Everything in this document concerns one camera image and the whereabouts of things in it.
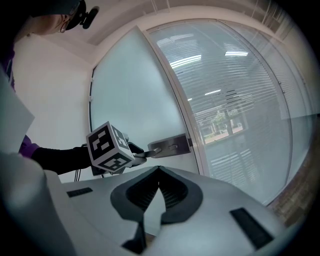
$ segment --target ceiling light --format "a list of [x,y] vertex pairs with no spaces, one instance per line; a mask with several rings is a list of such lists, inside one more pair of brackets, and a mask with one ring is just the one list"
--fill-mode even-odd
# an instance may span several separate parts
[[192,63],[192,62],[197,62],[200,60],[201,60],[201,55],[196,55],[196,56],[183,58],[183,59],[171,62],[170,65],[174,69],[174,68],[177,68],[177,67],[180,67],[180,66]]
[[221,91],[221,90],[210,91],[210,92],[207,92],[204,96],[209,95],[209,94],[218,93],[218,92],[220,92],[220,91]]
[[246,51],[230,51],[228,50],[224,56],[247,56],[248,53]]

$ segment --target black slot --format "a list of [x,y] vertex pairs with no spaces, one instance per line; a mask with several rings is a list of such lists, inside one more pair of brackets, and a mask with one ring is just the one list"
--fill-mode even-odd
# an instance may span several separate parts
[[77,190],[68,191],[67,194],[70,198],[77,197],[89,192],[92,192],[93,190],[90,187],[85,187]]
[[230,214],[256,249],[273,240],[272,236],[244,208],[231,210]]

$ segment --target person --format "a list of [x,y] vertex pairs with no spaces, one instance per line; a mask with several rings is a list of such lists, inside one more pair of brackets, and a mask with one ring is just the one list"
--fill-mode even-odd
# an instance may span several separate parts
[[[34,15],[26,19],[16,33],[13,43],[5,51],[5,54],[1,56],[2,68],[13,89],[15,89],[12,71],[13,58],[15,56],[14,43],[29,34],[48,35],[58,32],[64,33],[66,30],[73,29],[78,24],[85,24],[83,28],[87,29],[99,11],[99,8],[96,6],[94,7],[94,11],[91,10],[88,14],[84,0],[66,0],[65,2],[67,3],[63,7],[68,8],[67,11],[59,10],[59,8],[54,9],[53,7],[45,11],[41,10],[41,6],[34,10]],[[50,12],[60,12],[61,14],[50,14]],[[31,158],[38,162],[44,170],[54,171],[58,175],[78,169],[85,169],[91,165],[87,147],[74,147],[67,150],[44,148],[32,143],[27,135],[23,139],[19,153],[26,158]]]

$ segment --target black sleeve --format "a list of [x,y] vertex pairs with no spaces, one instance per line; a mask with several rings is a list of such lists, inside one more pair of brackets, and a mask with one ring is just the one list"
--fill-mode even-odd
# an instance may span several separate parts
[[33,152],[31,159],[38,162],[42,169],[54,171],[58,175],[85,169],[91,165],[86,146],[67,150],[39,147]]

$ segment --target purple clothing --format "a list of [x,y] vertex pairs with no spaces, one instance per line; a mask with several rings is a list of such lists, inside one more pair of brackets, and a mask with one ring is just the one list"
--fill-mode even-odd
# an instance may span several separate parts
[[[1,64],[4,69],[4,72],[7,74],[8,79],[11,84],[11,87],[15,90],[15,80],[13,76],[13,71],[12,71],[12,62],[13,58],[15,56],[15,51],[14,51],[14,45],[10,47],[9,51],[7,51],[6,56],[4,59],[1,59]],[[39,146],[35,143],[32,143],[30,138],[26,135],[23,138],[22,144],[19,149],[19,153],[23,155],[26,158],[31,158],[32,154],[35,152],[35,150],[39,148]]]

